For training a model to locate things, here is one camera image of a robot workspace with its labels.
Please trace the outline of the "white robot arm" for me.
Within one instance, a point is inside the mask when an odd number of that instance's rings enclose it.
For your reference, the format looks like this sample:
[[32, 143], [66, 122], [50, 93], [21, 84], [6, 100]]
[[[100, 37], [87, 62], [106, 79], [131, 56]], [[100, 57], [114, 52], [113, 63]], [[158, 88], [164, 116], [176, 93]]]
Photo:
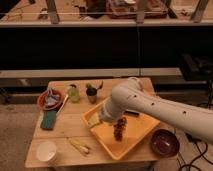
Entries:
[[89, 126], [114, 123], [126, 110], [145, 113], [213, 144], [213, 110], [151, 96], [136, 77], [126, 79], [111, 90], [101, 109], [89, 118]]

